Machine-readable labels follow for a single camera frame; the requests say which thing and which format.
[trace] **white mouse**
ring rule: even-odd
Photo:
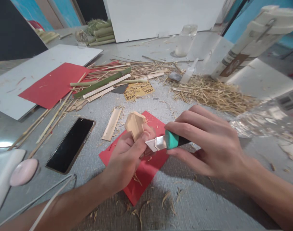
[[[9,184],[20,186],[26,184],[35,174],[38,165],[37,159],[26,159],[13,171]]]

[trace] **phone screen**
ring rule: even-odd
[[[46,167],[63,174],[69,171],[95,124],[93,120],[78,118],[46,163]]]

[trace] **green knife handle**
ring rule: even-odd
[[[167,149],[173,149],[183,144],[187,144],[191,142],[188,139],[181,137],[177,134],[174,134],[168,130],[165,131],[165,139],[166,139]]]

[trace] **black panel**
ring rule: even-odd
[[[10,0],[0,0],[0,61],[32,58],[48,50]]]
[[[107,21],[107,13],[103,0],[76,0],[86,22],[92,19]]]
[[[46,167],[65,174],[74,163],[94,123],[92,120],[78,118],[46,163]]]

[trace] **left hand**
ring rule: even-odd
[[[103,171],[105,185],[115,194],[124,189],[131,181],[141,159],[146,151],[145,141],[155,138],[155,132],[147,124],[143,125],[144,132],[134,142],[131,133],[120,137],[114,148],[109,163]]]

